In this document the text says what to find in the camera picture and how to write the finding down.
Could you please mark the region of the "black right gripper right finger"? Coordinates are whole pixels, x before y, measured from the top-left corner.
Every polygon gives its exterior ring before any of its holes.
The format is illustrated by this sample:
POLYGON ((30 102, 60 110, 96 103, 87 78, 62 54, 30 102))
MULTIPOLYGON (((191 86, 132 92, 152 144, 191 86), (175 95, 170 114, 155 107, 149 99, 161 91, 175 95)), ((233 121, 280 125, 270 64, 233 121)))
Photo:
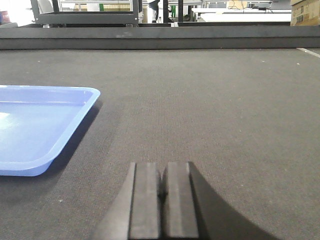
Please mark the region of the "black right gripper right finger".
POLYGON ((273 240, 227 203, 193 162, 169 162, 164 175, 167 240, 273 240))

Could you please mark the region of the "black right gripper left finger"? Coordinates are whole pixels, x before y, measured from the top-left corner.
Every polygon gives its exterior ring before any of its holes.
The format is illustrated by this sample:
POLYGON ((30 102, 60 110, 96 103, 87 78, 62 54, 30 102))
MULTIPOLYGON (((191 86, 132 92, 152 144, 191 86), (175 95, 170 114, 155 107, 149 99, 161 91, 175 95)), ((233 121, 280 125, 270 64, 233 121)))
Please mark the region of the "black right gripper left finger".
POLYGON ((160 237, 160 174, 155 163, 132 162, 92 239, 158 240, 160 237))

